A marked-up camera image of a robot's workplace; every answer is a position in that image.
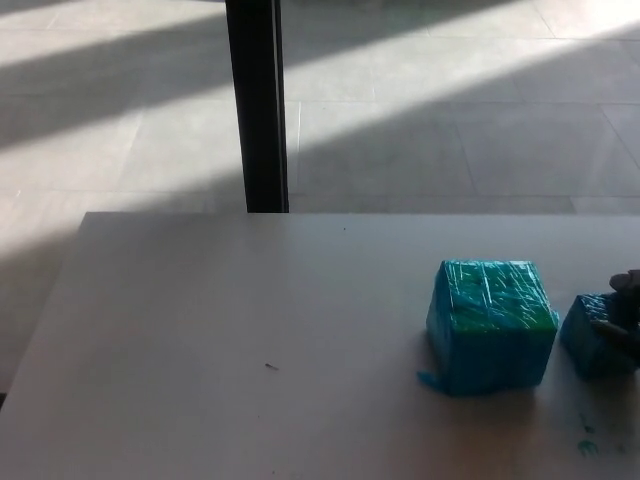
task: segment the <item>metal post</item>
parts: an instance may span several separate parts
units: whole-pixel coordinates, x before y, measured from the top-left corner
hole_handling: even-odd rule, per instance
[[[288,212],[280,0],[225,0],[249,212]]]

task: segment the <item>floor tile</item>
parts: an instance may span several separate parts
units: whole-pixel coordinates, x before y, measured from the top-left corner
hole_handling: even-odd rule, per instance
[[[553,38],[531,2],[496,4],[468,11],[458,6],[431,11],[429,34],[432,37],[511,37]]]
[[[283,51],[285,98],[293,101],[374,100],[371,59],[353,42],[296,42]]]
[[[282,2],[285,38],[330,41],[341,38],[373,40],[380,36],[380,4],[363,2]]]
[[[481,195],[640,195],[640,169],[596,106],[466,104],[455,116]]]
[[[11,198],[0,223],[7,245],[74,234],[86,212],[226,212],[230,197],[217,192],[73,192],[26,190]]]
[[[304,104],[299,163],[306,194],[474,193],[456,127],[438,107]]]
[[[575,213],[568,197],[389,197],[389,213],[555,214]]]
[[[165,103],[202,92],[211,100],[235,102],[226,33],[156,33],[133,44],[128,35],[121,35],[109,48],[109,67],[133,72],[145,103]]]
[[[19,191],[0,190],[0,229],[7,228],[9,211],[13,207],[13,199]]]
[[[534,0],[559,38],[640,39],[640,4],[628,0]]]
[[[110,190],[139,124],[122,98],[0,99],[0,188]]]
[[[567,50],[513,73],[526,101],[640,103],[640,65],[620,42],[540,42],[565,45]]]
[[[191,97],[145,112],[119,190],[209,191],[241,175],[235,102]]]
[[[0,230],[0,391],[7,392],[55,282],[66,238],[6,245]]]
[[[209,28],[226,28],[223,3],[137,0],[135,2],[68,2],[58,9],[53,30],[202,30],[206,18],[218,18]]]
[[[380,38],[399,35],[429,36],[434,7],[420,0],[383,0],[381,3]]]
[[[635,41],[622,41],[620,42],[622,48],[631,55],[631,58],[636,62],[636,64],[640,65],[640,39]]]
[[[386,213],[387,198],[371,195],[291,195],[292,213]]]
[[[0,94],[109,95],[135,82],[106,68],[108,32],[0,30]]]
[[[601,105],[604,114],[640,165],[640,105]]]
[[[597,215],[640,215],[640,197],[573,197],[576,212]]]
[[[372,46],[376,99],[519,101],[509,75],[514,46],[508,39],[416,37]]]
[[[47,28],[55,19],[59,5],[47,0],[0,1],[0,30]]]

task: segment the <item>white table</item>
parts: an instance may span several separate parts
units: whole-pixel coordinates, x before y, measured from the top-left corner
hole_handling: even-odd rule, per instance
[[[0,478],[637,479],[634,384],[583,384],[558,345],[535,391],[450,399],[415,374],[442,259],[531,259],[564,315],[638,238],[632,218],[89,214],[0,414]]]

